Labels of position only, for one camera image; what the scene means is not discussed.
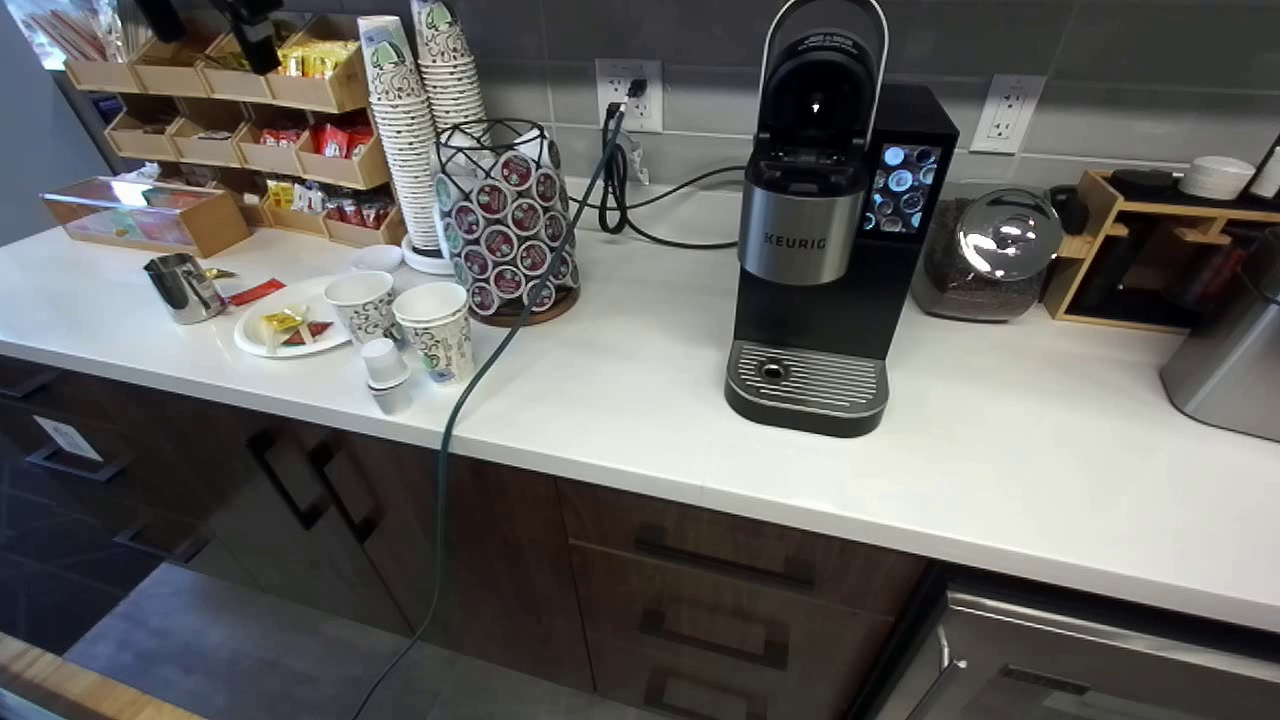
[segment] silver container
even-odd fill
[[[145,265],[145,270],[180,322],[199,322],[229,311],[229,301],[187,253],[156,257]]]
[[[1280,238],[1252,261],[1233,307],[1189,337],[1161,381],[1192,419],[1280,442]]]

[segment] coffee maker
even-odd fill
[[[876,0],[845,0],[840,20],[780,42],[806,3],[785,3],[765,38],[724,395],[760,423],[864,435],[888,402],[885,356],[957,125],[927,86],[885,85]]]

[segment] paper cup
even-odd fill
[[[470,290],[459,283],[415,283],[401,290],[392,311],[437,383],[458,383],[476,372]]]
[[[325,283],[325,301],[352,331],[356,345],[388,337],[396,322],[392,316],[396,276],[392,270],[344,270]]]

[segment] stainless steel appliance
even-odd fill
[[[941,205],[913,301],[927,316],[1009,322],[1036,305],[1060,238],[1055,208],[1026,186]]]
[[[1276,720],[1272,637],[1011,580],[957,580],[876,720]]]
[[[1255,249],[1230,311],[1189,337],[1161,381],[1192,419],[1280,442],[1280,235]]]
[[[885,356],[957,125],[927,86],[885,85],[876,0],[812,8],[785,3],[765,38],[724,395],[760,423],[860,435],[888,402]]]

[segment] kitchen counter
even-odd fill
[[[452,395],[380,415],[352,347],[256,358],[238,316],[171,322],[150,253],[40,232],[0,249],[0,356],[440,442]],[[311,280],[352,253],[261,232],[215,257],[246,280]],[[724,395],[734,253],[582,238],[582,305],[522,331],[458,453],[1280,633],[1280,442],[1186,419],[1158,366],[1172,331],[1009,327],[904,311],[894,402],[864,441],[742,419]]]

